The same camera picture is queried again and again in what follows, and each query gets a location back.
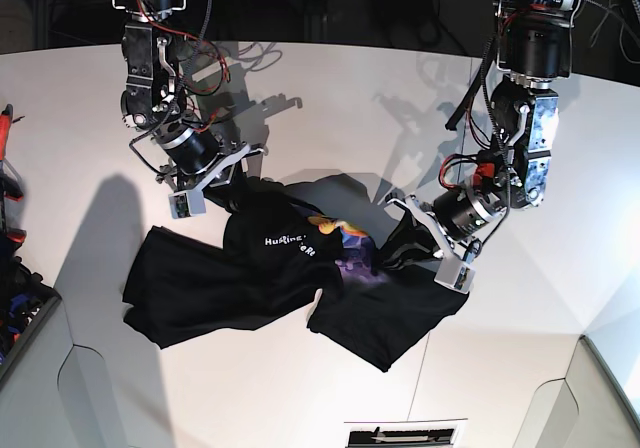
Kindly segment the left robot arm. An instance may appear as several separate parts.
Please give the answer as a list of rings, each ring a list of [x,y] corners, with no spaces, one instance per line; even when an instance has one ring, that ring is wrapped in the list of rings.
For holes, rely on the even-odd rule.
[[[554,80],[570,76],[574,17],[582,0],[494,0],[494,31],[478,71],[445,124],[465,124],[478,151],[439,168],[444,192],[431,203],[388,196],[404,215],[379,250],[387,270],[438,261],[468,263],[514,211],[544,199],[559,122]]]

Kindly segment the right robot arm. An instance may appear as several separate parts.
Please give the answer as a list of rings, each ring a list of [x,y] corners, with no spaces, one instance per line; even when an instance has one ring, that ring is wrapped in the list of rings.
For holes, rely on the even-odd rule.
[[[136,132],[129,148],[142,159],[138,146],[149,140],[166,155],[159,166],[144,165],[157,183],[169,187],[175,219],[205,213],[208,202],[229,213],[240,211],[248,196],[243,163],[265,151],[241,140],[230,110],[205,114],[197,104],[213,92],[194,83],[199,58],[211,57],[221,80],[230,79],[226,60],[205,38],[212,15],[212,0],[207,2],[201,27],[192,34],[168,22],[186,9],[187,0],[112,0],[129,16],[121,39],[127,77],[120,99],[122,121]]]

